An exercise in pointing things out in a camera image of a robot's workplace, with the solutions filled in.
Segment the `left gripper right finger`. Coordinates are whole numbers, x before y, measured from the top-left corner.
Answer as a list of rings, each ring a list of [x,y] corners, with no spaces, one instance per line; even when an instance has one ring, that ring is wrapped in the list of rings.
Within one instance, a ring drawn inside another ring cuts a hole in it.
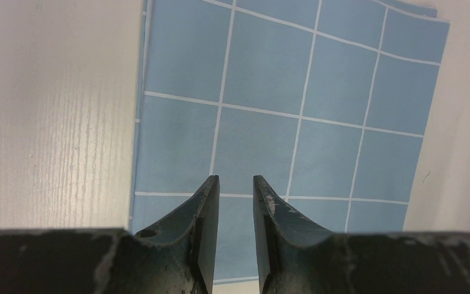
[[[261,293],[327,293],[320,245],[334,233],[253,178],[253,218]]]

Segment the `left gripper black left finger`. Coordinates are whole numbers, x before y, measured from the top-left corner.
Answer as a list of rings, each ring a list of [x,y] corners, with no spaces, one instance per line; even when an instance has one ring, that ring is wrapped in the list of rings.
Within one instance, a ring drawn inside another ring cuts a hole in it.
[[[220,180],[209,176],[183,204],[135,233],[148,253],[145,293],[212,293]]]

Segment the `blue checked cloth napkin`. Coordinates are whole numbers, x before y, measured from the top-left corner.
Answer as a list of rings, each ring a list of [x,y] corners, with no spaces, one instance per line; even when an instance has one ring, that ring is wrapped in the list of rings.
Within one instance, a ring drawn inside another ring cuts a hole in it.
[[[403,1],[148,1],[130,230],[220,178],[214,281],[254,281],[253,177],[402,230],[450,24]]]

